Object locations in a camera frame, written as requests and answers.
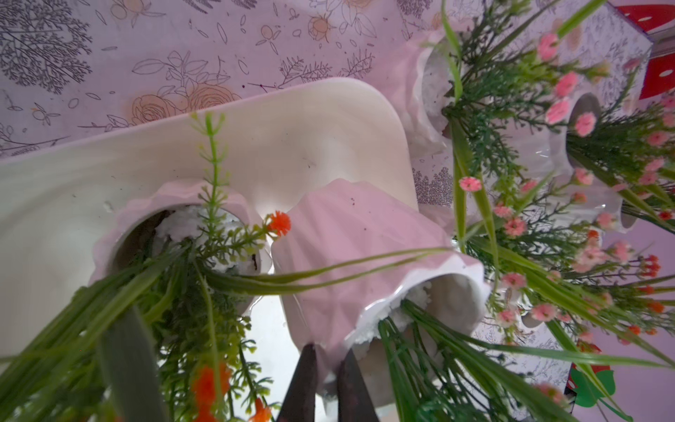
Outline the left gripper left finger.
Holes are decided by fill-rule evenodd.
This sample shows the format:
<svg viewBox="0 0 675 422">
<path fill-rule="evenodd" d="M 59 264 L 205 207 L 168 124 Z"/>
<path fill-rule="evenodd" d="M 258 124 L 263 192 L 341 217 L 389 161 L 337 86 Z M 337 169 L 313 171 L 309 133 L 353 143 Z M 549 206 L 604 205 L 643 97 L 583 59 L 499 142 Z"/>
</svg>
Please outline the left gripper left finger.
<svg viewBox="0 0 675 422">
<path fill-rule="evenodd" d="M 315 421 L 317 369 L 316 347 L 313 344 L 307 344 L 302 348 L 277 421 Z"/>
</svg>

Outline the white pot green plant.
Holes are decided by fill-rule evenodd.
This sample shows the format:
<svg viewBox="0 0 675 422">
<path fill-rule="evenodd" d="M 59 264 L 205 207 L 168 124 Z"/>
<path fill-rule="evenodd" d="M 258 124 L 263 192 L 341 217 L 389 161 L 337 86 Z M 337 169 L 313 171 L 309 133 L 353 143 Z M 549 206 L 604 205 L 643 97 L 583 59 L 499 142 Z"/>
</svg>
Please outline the white pot green plant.
<svg viewBox="0 0 675 422">
<path fill-rule="evenodd" d="M 674 98 L 623 113 L 601 105 L 590 88 L 563 99 L 553 128 L 511 123 L 506 140 L 530 177 L 567 181 L 578 169 L 594 175 L 578 214 L 608 212 L 629 229 L 643 220 L 674 230 Z"/>
</svg>

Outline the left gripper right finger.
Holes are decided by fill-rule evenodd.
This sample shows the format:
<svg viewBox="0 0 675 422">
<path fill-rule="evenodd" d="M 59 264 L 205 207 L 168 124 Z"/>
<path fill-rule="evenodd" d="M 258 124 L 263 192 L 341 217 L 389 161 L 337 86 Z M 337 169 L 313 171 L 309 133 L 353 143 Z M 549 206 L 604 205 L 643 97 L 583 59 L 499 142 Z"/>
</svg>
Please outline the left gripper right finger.
<svg viewBox="0 0 675 422">
<path fill-rule="evenodd" d="M 341 362 L 337 373 L 339 422 L 379 422 L 373 401 L 353 351 Z"/>
</svg>

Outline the orange pink flower potted plant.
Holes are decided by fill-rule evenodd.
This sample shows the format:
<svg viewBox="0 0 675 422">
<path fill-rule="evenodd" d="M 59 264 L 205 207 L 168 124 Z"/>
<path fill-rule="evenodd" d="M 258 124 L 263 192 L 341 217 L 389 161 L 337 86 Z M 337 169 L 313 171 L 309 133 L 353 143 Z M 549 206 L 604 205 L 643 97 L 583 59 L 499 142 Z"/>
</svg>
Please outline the orange pink flower potted plant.
<svg viewBox="0 0 675 422">
<path fill-rule="evenodd" d="M 592 226 L 576 234 L 567 250 L 545 251 L 543 263 L 526 268 L 530 315 L 565 351 L 598 355 L 594 333 L 601 332 L 673 369 L 673 353 L 652 346 L 648 338 L 674 332 L 673 302 L 657 299 L 674 277 L 661 274 L 658 256 L 625 240 L 606 244 L 603 235 Z"/>
</svg>

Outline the pink flower plant pot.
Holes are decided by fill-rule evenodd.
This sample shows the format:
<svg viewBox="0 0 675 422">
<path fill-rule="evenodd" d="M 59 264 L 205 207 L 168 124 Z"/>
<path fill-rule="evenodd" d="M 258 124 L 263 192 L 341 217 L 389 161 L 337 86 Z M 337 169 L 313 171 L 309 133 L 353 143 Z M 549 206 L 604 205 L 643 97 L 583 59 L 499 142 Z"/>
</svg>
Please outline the pink flower plant pot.
<svg viewBox="0 0 675 422">
<path fill-rule="evenodd" d="M 522 214 L 497 234 L 460 244 L 446 230 L 367 182 L 336 179 L 283 213 L 274 273 L 258 276 L 279 295 L 292 341 L 316 347 L 316 398 L 337 406 L 338 372 L 353 351 L 378 416 L 402 421 L 569 421 L 564 395 L 506 366 L 515 353 L 573 363 L 585 374 L 622 358 L 565 351 L 535 320 L 527 267 L 567 250 L 588 223 L 532 234 Z"/>
</svg>

